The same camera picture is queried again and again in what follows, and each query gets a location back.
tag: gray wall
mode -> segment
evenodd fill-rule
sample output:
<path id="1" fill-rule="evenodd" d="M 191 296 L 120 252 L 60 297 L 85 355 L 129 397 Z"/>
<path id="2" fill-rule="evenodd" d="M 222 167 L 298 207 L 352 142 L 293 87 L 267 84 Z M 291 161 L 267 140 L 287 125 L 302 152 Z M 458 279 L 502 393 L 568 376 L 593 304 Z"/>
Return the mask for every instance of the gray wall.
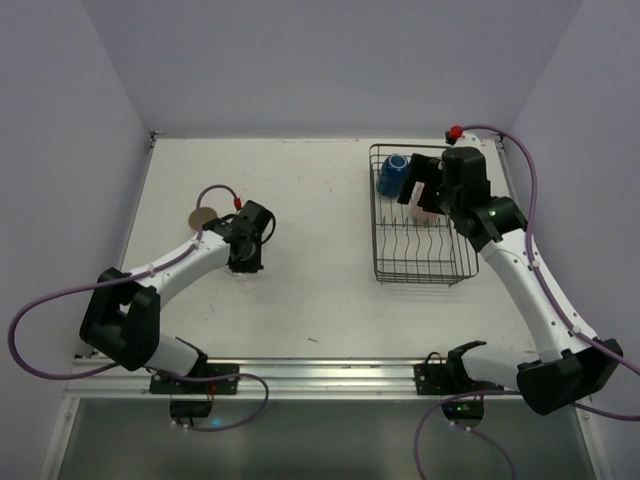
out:
<path id="1" fill-rule="evenodd" d="M 84 0 L 152 129 L 354 136 L 509 125 L 580 0 Z"/>
<path id="2" fill-rule="evenodd" d="M 0 305 L 4 332 L 37 295 L 86 282 L 122 246 L 147 134 L 76 0 L 0 2 Z M 19 330 L 34 365 L 68 371 L 87 297 Z M 62 382 L 30 377 L 1 342 L 0 478 L 36 478 Z"/>
<path id="3" fill-rule="evenodd" d="M 569 298 L 640 363 L 640 3 L 585 0 L 515 122 L 540 176 L 538 240 Z M 524 163 L 513 157 L 528 195 Z M 595 399 L 640 413 L 622 368 Z M 640 425 L 601 422 L 616 478 L 640 478 Z"/>

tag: black wire rack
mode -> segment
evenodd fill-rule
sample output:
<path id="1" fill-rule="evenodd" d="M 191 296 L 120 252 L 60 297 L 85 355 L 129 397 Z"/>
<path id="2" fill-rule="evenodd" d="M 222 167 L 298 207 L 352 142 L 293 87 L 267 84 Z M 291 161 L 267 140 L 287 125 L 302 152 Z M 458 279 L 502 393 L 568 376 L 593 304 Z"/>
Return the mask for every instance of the black wire rack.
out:
<path id="1" fill-rule="evenodd" d="M 382 283 L 454 285 L 478 274 L 478 256 L 449 217 L 419 221 L 411 205 L 380 195 L 376 181 L 385 159 L 393 154 L 440 156 L 437 145 L 376 143 L 369 149 L 373 270 Z"/>

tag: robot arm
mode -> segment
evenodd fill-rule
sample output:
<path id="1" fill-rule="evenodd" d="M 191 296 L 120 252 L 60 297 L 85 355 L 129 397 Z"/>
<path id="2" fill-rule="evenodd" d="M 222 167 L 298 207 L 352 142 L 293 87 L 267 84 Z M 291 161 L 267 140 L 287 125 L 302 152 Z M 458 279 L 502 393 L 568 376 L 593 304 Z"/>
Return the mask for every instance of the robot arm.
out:
<path id="1" fill-rule="evenodd" d="M 414 162 L 421 165 L 418 175 L 426 184 L 418 205 L 449 215 L 458 233 L 493 268 L 520 310 L 537 351 L 537 358 L 526 358 L 485 342 L 472 342 L 449 352 L 449 365 L 443 367 L 448 380 L 460 388 L 465 383 L 488 381 L 518 390 L 543 415 L 599 391 L 617 363 L 575 337 L 553 309 L 526 254 L 526 219 L 512 199 L 491 196 L 486 160 L 480 151 L 449 148 L 442 159 L 415 154 L 412 165 Z M 407 191 L 413 190 L 409 180 Z M 401 203 L 407 201 L 407 192 L 403 193 Z M 533 247 L 536 267 L 576 328 L 621 355 L 615 340 L 600 341 L 576 313 L 535 244 Z"/>
<path id="2" fill-rule="evenodd" d="M 122 273 L 103 272 L 104 282 L 149 272 L 137 282 L 95 290 L 80 327 L 80 338 L 129 371 L 150 368 L 193 376 L 207 356 L 195 346 L 160 332 L 160 311 L 178 293 L 200 277 L 229 266 L 232 272 L 255 273 L 262 269 L 262 234 L 273 214 L 248 201 L 229 221 L 215 219 L 184 245 L 150 264 Z M 157 273 L 159 265 L 178 257 L 192 244 L 185 259 Z"/>

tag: rack wire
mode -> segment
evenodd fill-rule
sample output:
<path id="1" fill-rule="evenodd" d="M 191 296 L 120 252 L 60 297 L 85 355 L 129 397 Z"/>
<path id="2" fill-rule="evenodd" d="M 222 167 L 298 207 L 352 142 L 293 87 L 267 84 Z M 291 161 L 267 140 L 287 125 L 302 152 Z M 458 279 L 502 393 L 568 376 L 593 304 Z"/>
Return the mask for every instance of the rack wire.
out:
<path id="1" fill-rule="evenodd" d="M 478 274 L 478 256 L 449 217 L 418 221 L 410 205 L 380 195 L 376 181 L 393 154 L 440 156 L 446 147 L 376 143 L 369 148 L 373 270 L 382 283 L 455 285 Z"/>

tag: red cable connector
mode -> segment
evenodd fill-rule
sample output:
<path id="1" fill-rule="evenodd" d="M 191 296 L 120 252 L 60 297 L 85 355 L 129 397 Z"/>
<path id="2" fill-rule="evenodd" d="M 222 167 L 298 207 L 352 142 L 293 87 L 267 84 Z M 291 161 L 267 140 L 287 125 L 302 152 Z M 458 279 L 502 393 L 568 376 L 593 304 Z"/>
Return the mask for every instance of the red cable connector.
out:
<path id="1" fill-rule="evenodd" d="M 460 125 L 454 125 L 444 134 L 444 141 L 449 145 L 455 145 L 460 137 L 462 137 L 462 127 Z"/>

